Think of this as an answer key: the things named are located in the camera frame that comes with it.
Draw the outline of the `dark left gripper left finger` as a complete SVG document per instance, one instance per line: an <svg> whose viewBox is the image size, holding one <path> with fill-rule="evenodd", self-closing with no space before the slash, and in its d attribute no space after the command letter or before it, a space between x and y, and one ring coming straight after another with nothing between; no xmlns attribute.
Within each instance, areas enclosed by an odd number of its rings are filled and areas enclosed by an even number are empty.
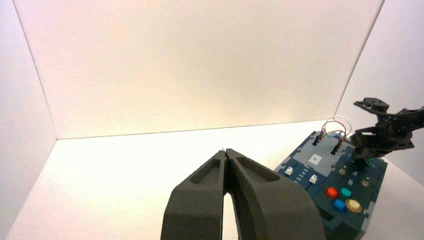
<svg viewBox="0 0 424 240"><path fill-rule="evenodd" d="M164 211L162 240L220 240L227 156L219 150L171 192Z"/></svg>

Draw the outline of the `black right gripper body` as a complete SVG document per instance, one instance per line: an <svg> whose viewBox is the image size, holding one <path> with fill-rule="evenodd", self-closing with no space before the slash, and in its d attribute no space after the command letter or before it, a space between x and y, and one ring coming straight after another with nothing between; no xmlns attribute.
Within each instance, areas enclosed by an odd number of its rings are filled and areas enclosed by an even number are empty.
<svg viewBox="0 0 424 240"><path fill-rule="evenodd" d="M372 132L377 132L377 134L392 136L393 151L414 147L411 142L412 131L415 127L414 110L403 108L398 113L388 113L387 110L390 105L375 97L365 97L361 101L355 101L353 105L377 117L374 126L362 129L371 129ZM372 136L370 133L364 132L363 134L368 136L369 143L367 145L370 149Z"/></svg>

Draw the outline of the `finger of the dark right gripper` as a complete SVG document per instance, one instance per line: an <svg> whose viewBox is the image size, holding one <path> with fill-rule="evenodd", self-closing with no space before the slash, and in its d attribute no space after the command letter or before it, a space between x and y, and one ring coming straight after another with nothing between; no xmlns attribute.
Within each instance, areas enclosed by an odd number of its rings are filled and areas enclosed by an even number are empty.
<svg viewBox="0 0 424 240"><path fill-rule="evenodd" d="M354 145L354 153L352 157L355 160L370 159L372 152L369 149L369 138L364 133L372 135L371 129L358 129L351 136L351 142Z"/></svg>
<svg viewBox="0 0 424 240"><path fill-rule="evenodd" d="M393 137L390 135L377 134L371 132L370 149L368 158L380 158L393 151Z"/></svg>

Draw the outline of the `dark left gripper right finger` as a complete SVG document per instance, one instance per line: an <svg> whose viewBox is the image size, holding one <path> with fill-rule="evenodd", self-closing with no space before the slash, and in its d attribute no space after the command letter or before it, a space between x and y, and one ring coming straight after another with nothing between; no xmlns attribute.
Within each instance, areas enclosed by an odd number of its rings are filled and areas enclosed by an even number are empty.
<svg viewBox="0 0 424 240"><path fill-rule="evenodd" d="M324 240L320 213L298 184L227 149L228 191L240 240Z"/></svg>

